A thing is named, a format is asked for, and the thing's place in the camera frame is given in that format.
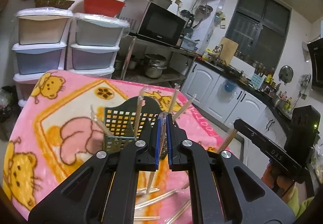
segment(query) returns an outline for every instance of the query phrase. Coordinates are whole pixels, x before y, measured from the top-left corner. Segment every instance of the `cutting board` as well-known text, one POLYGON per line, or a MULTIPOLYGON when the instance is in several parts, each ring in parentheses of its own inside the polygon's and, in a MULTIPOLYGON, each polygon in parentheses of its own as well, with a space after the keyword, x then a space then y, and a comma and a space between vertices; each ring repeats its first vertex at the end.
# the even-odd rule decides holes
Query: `cutting board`
POLYGON ((220 54, 220 59, 224 60, 226 64, 229 65, 233 56, 235 55, 235 51, 238 48, 238 44, 225 37, 221 39, 219 46, 220 44, 223 44, 223 49, 220 54))

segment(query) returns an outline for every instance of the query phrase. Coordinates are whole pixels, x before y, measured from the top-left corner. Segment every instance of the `wicker basket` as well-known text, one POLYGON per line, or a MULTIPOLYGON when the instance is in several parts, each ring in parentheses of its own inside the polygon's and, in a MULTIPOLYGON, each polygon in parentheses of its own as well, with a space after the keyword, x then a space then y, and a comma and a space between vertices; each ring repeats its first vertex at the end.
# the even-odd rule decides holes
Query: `wicker basket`
POLYGON ((35 0, 36 8, 39 7, 54 7, 67 10, 75 1, 70 0, 35 0))

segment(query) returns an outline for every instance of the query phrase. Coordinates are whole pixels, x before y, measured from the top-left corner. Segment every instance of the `range hood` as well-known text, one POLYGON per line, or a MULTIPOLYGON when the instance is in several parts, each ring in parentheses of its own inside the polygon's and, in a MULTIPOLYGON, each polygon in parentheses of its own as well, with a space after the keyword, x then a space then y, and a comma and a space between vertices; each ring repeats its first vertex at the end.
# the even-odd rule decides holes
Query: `range hood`
POLYGON ((312 61, 312 88, 323 91, 323 38, 307 45, 312 61))

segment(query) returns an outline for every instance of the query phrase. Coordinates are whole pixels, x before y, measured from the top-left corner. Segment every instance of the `pink table cover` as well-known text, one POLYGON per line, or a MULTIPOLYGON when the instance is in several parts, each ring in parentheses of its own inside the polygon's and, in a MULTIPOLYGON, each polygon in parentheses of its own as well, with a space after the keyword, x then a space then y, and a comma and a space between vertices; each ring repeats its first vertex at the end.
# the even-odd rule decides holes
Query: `pink table cover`
MULTIPOLYGON (((102 149, 102 132, 90 116, 90 105, 103 119, 104 107, 114 107, 137 96, 144 85, 92 78, 68 71, 49 71, 38 81, 14 127, 4 158, 3 189, 25 219, 30 210, 92 154, 102 149)), ((167 111, 173 89, 151 86, 146 94, 167 111)), ((174 113, 187 102, 178 95, 174 113)), ((187 137, 214 151, 222 138, 191 105, 177 123, 187 137)), ((138 188, 146 186, 148 174, 140 172, 138 188)), ((159 192, 138 197, 137 203, 152 199, 188 181, 186 172, 172 172, 168 161, 160 162, 154 186, 159 192)), ((161 202, 136 210, 135 216, 160 216, 164 223, 190 199, 189 188, 161 202)), ((190 207, 174 223, 192 222, 190 207)))

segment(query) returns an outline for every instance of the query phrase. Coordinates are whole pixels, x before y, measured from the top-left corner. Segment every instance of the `yellow bear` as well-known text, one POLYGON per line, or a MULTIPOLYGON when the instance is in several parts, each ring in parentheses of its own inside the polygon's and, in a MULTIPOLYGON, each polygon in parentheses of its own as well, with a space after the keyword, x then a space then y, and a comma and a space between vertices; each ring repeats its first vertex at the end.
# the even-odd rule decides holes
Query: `yellow bear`
MULTIPOLYGON (((144 95, 150 96, 158 101, 159 107, 161 110, 163 110, 164 112, 168 112, 169 105, 171 104, 171 101, 172 101, 172 97, 171 96, 161 96, 160 94, 161 94, 160 91, 157 91, 157 92, 154 91, 152 93, 144 92, 144 95)), ((180 110, 180 108, 181 108, 180 104, 178 102, 176 102, 176 104, 173 108, 173 111, 178 112, 180 110)))
POLYGON ((14 197, 21 205, 31 210, 35 205, 34 190, 39 187, 35 183, 34 168, 37 158, 34 153, 15 153, 16 141, 9 141, 4 156, 3 190, 11 200, 14 197))
POLYGON ((57 97, 57 93, 64 89, 63 84, 65 82, 63 77, 53 76, 52 73, 47 72, 38 80, 30 96, 35 98, 35 104, 39 103, 38 95, 40 94, 49 99, 54 99, 57 97))

